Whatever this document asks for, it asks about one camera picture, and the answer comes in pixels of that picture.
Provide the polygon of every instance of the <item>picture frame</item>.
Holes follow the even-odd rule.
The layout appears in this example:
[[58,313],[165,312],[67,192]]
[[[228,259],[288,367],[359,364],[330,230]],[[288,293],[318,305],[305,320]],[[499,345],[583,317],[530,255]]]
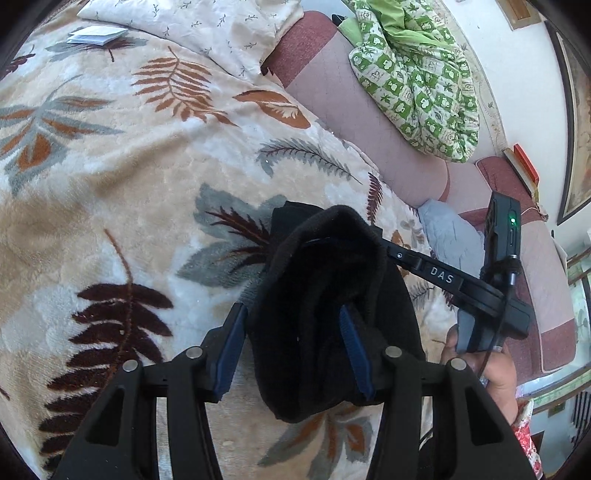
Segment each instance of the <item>picture frame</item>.
[[545,22],[563,78],[568,124],[566,174],[556,224],[591,202],[591,79],[589,69],[549,22]]

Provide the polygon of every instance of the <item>wall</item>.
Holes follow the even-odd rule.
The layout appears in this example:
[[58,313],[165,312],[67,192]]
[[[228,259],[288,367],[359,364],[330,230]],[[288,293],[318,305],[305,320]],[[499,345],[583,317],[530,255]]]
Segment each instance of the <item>wall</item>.
[[[509,145],[519,143],[540,174],[540,199],[556,240],[582,248],[591,205],[556,226],[566,172],[567,124],[556,54],[544,24],[511,30],[495,0],[443,0],[478,55],[491,84]],[[350,15],[340,0],[302,0],[304,9]]]

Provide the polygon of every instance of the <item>blanket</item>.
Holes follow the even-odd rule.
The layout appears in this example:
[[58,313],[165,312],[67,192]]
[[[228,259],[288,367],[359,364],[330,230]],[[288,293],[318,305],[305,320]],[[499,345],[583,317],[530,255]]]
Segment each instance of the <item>blanket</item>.
[[[370,159],[278,85],[133,29],[104,48],[65,46],[91,24],[80,8],[38,28],[0,83],[0,423],[40,478],[125,360],[170,360],[233,302],[250,304],[271,212],[286,200],[349,205],[430,253],[416,212]],[[402,274],[437,362],[454,314],[441,290]],[[207,411],[226,479],[361,480],[381,407],[279,421],[247,343]],[[164,412],[160,402],[168,479]]]
[[480,119],[470,67],[429,0],[344,0],[339,30],[359,83],[416,149],[465,162]]

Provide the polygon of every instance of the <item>white pillowcase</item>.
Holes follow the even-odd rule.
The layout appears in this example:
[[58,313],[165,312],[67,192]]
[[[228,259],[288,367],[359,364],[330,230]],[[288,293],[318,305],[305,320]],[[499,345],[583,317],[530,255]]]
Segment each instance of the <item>white pillowcase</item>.
[[303,15],[300,0],[91,0],[78,13],[176,42],[251,83]]

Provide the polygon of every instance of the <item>fleece blanket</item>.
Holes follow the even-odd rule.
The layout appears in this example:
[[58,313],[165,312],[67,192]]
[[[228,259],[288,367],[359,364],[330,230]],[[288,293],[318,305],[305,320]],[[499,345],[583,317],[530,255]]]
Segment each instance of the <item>fleece blanket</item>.
[[[80,8],[40,27],[0,82],[0,423],[40,478],[124,361],[170,360],[235,301],[249,304],[286,200],[349,205],[430,253],[370,159],[280,86],[142,31],[64,44],[91,24]],[[437,362],[454,313],[441,290],[403,275]],[[380,412],[275,419],[248,343],[230,392],[208,406],[226,479],[364,479]]]

